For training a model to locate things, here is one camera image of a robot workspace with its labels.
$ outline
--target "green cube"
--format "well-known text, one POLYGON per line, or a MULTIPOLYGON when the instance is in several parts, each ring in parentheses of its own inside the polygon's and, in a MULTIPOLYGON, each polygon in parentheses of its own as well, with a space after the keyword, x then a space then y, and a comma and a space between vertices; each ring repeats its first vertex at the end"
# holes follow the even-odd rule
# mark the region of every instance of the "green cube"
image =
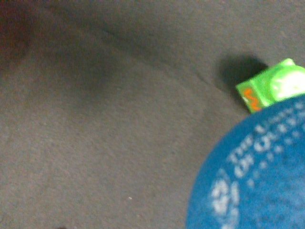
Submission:
POLYGON ((305 68, 286 59, 236 86, 251 113, 305 94, 305 68))

